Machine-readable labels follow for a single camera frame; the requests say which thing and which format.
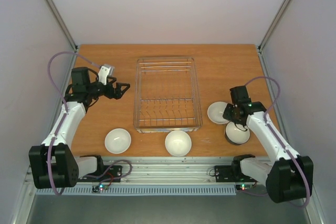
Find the teal and white bowl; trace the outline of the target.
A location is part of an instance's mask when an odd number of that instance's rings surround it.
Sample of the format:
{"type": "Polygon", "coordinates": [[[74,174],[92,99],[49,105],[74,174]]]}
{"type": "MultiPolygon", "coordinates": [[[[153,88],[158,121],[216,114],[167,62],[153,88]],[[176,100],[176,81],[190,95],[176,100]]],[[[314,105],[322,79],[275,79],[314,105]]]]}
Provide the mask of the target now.
{"type": "Polygon", "coordinates": [[[247,126],[229,122],[225,128],[225,137],[234,145],[242,145],[250,139],[250,129],[247,126]]]}

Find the floral cream bowl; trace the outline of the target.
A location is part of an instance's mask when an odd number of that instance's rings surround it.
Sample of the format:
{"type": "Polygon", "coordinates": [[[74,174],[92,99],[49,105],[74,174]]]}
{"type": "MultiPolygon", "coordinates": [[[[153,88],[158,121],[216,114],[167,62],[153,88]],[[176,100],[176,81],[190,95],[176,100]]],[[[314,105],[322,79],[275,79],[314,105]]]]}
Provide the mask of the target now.
{"type": "Polygon", "coordinates": [[[217,101],[212,103],[207,109],[208,118],[215,124],[225,125],[229,120],[223,118],[224,110],[227,107],[226,102],[217,101]]]}

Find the chrome wire dish rack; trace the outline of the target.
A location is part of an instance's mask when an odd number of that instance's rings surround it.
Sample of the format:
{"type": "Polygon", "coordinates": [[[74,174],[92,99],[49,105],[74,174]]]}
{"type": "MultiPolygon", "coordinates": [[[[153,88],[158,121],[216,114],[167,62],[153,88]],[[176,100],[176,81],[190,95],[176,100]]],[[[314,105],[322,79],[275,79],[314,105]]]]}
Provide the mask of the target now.
{"type": "Polygon", "coordinates": [[[193,132],[202,123],[196,64],[192,57],[137,60],[133,125],[139,133],[193,132]]]}

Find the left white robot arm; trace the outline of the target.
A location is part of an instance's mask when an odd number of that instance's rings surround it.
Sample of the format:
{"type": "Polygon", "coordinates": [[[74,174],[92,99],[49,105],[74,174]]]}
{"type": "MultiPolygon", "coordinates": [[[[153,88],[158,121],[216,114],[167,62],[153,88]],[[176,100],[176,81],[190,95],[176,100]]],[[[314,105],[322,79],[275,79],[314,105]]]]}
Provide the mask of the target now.
{"type": "Polygon", "coordinates": [[[60,115],[51,133],[40,144],[32,146],[28,157],[34,185],[37,189],[74,187],[78,179],[90,177],[100,181],[107,173],[101,156],[86,155],[75,158],[71,144],[77,128],[100,97],[118,100],[129,90],[130,84],[120,83],[112,76],[114,68],[104,65],[99,72],[88,67],[71,71],[60,115]]]}

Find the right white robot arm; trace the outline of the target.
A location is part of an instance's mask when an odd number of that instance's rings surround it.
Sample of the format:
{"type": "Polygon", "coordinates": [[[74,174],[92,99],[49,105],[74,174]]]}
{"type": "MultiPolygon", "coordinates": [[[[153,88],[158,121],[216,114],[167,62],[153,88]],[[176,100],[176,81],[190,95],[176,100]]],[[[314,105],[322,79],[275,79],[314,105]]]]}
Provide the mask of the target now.
{"type": "Polygon", "coordinates": [[[242,145],[253,133],[270,160],[270,164],[266,164],[252,154],[236,156],[232,161],[233,177],[237,180],[250,177],[261,183],[275,203],[301,198],[309,201],[313,185],[312,159],[301,156],[290,146],[264,105],[251,100],[246,86],[231,88],[230,96],[232,101],[223,112],[223,119],[228,122],[225,137],[235,145],[242,145]]]}

